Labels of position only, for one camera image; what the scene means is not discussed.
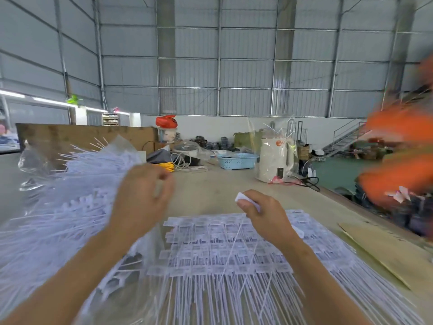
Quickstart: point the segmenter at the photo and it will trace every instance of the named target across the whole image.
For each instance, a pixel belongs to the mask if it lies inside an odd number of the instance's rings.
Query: right hand
[[[287,240],[298,237],[292,228],[287,214],[275,198],[262,194],[254,189],[244,191],[243,194],[260,205],[260,213],[247,200],[240,199],[236,203],[251,219],[254,229],[265,240],[279,248]]]

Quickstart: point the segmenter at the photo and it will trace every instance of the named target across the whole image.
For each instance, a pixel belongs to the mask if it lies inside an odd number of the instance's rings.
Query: corrugated metal wall
[[[143,114],[365,117],[433,51],[429,0],[100,2],[107,102]]]
[[[72,92],[87,106],[100,108],[93,0],[0,0],[2,87],[64,100],[60,37]],[[50,112],[50,108],[30,104],[23,108],[13,100],[8,105],[12,121],[64,123],[68,119],[64,109]]]

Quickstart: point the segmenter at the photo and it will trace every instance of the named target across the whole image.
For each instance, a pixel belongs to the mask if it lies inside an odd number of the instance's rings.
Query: table surface
[[[345,238],[338,223],[365,224],[375,221],[376,216],[365,218],[362,212],[349,206],[332,194],[316,192],[297,185],[266,184],[254,178],[253,170],[223,170],[209,166],[209,171],[200,173],[176,172],[176,191],[167,211],[167,217],[198,216],[203,214],[239,213],[234,199],[238,192],[255,189],[276,198],[284,209],[302,209],[333,231],[357,250],[358,255],[383,277],[392,281],[417,307],[426,324],[433,324],[433,297],[423,292],[406,289],[378,262],[373,260],[359,246]],[[384,221],[377,218],[378,224]]]

